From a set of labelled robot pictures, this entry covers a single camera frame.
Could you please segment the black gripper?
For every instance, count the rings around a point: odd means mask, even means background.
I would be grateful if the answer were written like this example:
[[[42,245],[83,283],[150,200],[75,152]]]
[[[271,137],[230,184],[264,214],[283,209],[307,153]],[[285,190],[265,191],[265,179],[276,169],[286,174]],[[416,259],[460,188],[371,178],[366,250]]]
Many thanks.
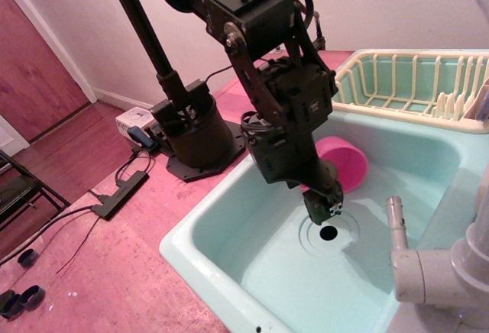
[[[321,225],[343,208],[341,183],[332,163],[319,158],[312,133],[286,130],[259,118],[256,112],[241,116],[241,134],[254,163],[269,184],[285,182],[289,188],[303,185],[310,220]],[[326,197],[333,197],[327,202]]]

